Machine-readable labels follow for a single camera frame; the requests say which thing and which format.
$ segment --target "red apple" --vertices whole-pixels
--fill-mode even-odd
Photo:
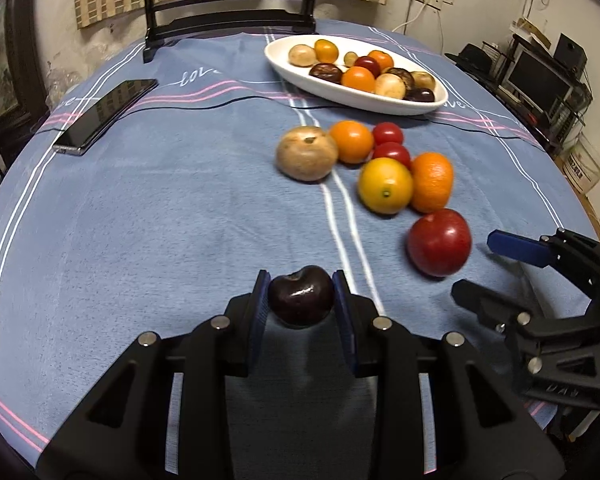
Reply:
[[[405,245],[421,272],[442,278],[462,268],[469,258],[471,243],[471,231],[462,215],[441,209],[413,224]]]
[[[404,142],[404,134],[400,126],[394,123],[379,123],[371,131],[374,134],[374,140],[376,146],[380,146],[385,142],[397,142],[402,144]]]
[[[397,142],[385,142],[384,144],[380,144],[380,146],[376,146],[371,158],[380,158],[381,156],[397,160],[404,164],[407,170],[411,169],[411,155],[409,154],[409,150]]]

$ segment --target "blue tablecloth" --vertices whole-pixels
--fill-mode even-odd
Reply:
[[[551,269],[506,262],[486,247],[498,228],[537,238],[564,226],[595,237],[563,176],[499,102],[410,38],[334,21],[318,22],[318,31],[413,59],[446,85],[448,104],[429,122],[295,109],[330,103],[279,80],[263,54],[282,35],[272,30],[182,40],[149,64],[136,43],[74,89],[10,169],[0,186],[0,430],[31,463],[139,333],[192,330],[250,291],[259,269],[275,276],[306,264],[342,268],[353,291],[413,333],[459,330],[502,373],[502,338],[455,306],[453,281],[539,301],[556,316],[586,308]],[[121,81],[154,77],[160,87],[134,107],[142,111],[84,156],[51,150],[53,128],[67,127]],[[395,121],[413,155],[436,151],[453,161],[448,206],[474,236],[455,276],[431,281],[413,270],[402,236],[418,215],[386,220],[362,207],[359,170],[338,166],[320,185],[276,171],[286,130],[343,119]],[[269,319],[257,370],[229,380],[227,397],[237,478],[366,478],[374,385],[347,373],[333,318],[300,332]],[[540,402],[528,408],[541,424],[553,414]],[[428,408],[426,419],[433,468]],[[167,458],[172,470],[173,450]]]

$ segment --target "smartphone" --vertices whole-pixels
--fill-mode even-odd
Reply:
[[[135,79],[120,83],[58,137],[54,150],[83,155],[126,110],[157,86],[157,79]]]

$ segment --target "orange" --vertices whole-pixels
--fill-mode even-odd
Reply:
[[[411,161],[413,199],[411,205],[421,213],[444,208],[454,186],[454,167],[442,153],[423,153]]]
[[[367,55],[378,62],[378,65],[380,65],[380,72],[394,66],[394,58],[382,50],[372,50]]]
[[[318,40],[314,44],[315,57],[321,63],[335,63],[338,59],[338,47],[329,40]]]
[[[362,66],[352,66],[342,75],[343,86],[373,93],[376,89],[376,78]]]
[[[374,158],[358,178],[358,195],[371,211],[393,215],[409,205],[413,194],[411,173],[392,158]]]
[[[335,123],[329,134],[338,145],[338,158],[347,164],[364,162],[374,147],[374,136],[369,128],[356,121]]]

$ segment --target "black hat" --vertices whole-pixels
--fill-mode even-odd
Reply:
[[[468,43],[458,56],[455,54],[445,54],[445,56],[467,72],[488,74],[491,71],[491,58],[489,55],[483,49],[471,43]]]

